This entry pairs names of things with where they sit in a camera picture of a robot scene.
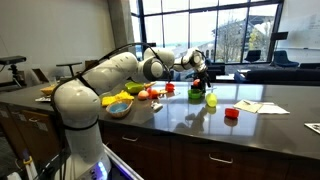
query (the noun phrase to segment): dark countertop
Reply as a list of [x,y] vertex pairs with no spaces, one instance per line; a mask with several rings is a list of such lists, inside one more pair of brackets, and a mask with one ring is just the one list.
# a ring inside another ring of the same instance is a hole
[[[104,108],[99,119],[320,160],[320,135],[304,126],[305,122],[320,121],[320,87],[214,83],[207,89],[218,97],[218,105],[212,109],[206,107],[205,100],[188,99],[188,82],[173,83],[175,92],[159,99],[163,104],[159,112],[151,109],[151,100],[135,100],[124,119],[112,119]],[[157,82],[153,88],[164,89],[164,85]],[[42,96],[39,89],[46,86],[1,94],[0,102],[52,112],[49,103],[34,101]],[[113,94],[123,87],[119,85]],[[240,110],[237,121],[225,119],[224,109],[242,99],[274,102],[290,114],[261,115]]]

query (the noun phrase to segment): whiteboard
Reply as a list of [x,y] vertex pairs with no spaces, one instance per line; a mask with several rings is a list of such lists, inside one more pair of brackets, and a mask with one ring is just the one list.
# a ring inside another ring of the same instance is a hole
[[278,42],[279,48],[320,49],[320,14],[285,19],[284,24],[289,34]]

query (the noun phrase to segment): window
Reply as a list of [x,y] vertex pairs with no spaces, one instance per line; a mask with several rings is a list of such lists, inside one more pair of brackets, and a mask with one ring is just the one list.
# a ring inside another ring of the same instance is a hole
[[240,3],[246,3],[248,0],[220,0],[219,5],[229,5],[229,4],[240,4]]
[[216,27],[216,19],[217,11],[190,14],[190,47],[198,47],[202,52],[214,48],[212,30]]
[[188,13],[164,15],[163,26],[165,48],[180,57],[188,49]]
[[186,10],[188,6],[188,0],[162,0],[163,12]]
[[270,33],[279,25],[275,16],[283,0],[130,0],[136,1],[144,10],[137,15],[144,20],[141,41],[170,48],[176,57],[197,47],[208,50],[213,62],[241,64],[248,63],[243,60],[248,50],[261,49],[257,62],[271,61]]
[[148,42],[155,42],[158,47],[163,46],[162,16],[150,16],[145,18],[146,34]]
[[145,15],[161,13],[161,0],[145,0],[142,3]]
[[[132,28],[134,29],[133,31],[134,42],[141,42],[139,18],[135,16],[131,16],[131,19],[132,19]],[[135,50],[136,50],[136,57],[138,59],[141,59],[142,58],[141,46],[137,46]]]
[[247,8],[218,13],[216,62],[239,63]]
[[130,10],[134,14],[138,14],[137,0],[130,0]]
[[259,62],[266,62],[277,5],[251,7],[244,55],[248,50],[261,50]]
[[218,0],[190,0],[190,9],[217,6]]

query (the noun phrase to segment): gray wall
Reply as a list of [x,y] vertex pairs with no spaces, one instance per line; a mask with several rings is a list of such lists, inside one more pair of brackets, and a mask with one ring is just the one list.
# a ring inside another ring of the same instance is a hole
[[[0,27],[0,57],[26,56],[17,66],[31,85],[38,83],[31,68],[69,76],[56,64],[97,59],[115,48],[107,0],[1,0]],[[11,81],[7,69],[0,82]]]

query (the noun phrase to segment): bowl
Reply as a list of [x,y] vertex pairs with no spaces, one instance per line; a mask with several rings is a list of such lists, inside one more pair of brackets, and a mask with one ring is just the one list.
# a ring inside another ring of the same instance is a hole
[[189,89],[188,96],[191,99],[199,99],[202,96],[202,91],[200,89]]
[[116,100],[107,106],[106,111],[113,118],[122,118],[129,113],[132,102],[131,99]]
[[138,94],[140,91],[144,90],[144,85],[141,83],[128,82],[125,86],[126,91],[130,94]]
[[46,96],[50,96],[55,87],[56,86],[45,87],[45,88],[40,89],[40,91],[43,92],[43,94],[45,94]]

